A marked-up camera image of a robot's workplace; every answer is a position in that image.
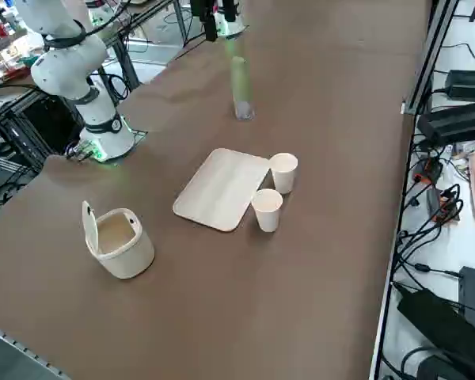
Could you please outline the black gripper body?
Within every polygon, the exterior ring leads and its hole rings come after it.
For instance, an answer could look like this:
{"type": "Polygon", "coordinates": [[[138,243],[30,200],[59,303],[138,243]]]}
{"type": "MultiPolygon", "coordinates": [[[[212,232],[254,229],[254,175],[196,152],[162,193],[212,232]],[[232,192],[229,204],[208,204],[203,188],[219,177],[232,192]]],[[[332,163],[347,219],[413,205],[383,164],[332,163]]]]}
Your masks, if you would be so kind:
{"type": "Polygon", "coordinates": [[[209,18],[214,14],[216,0],[191,0],[190,8],[194,17],[209,18]]]}

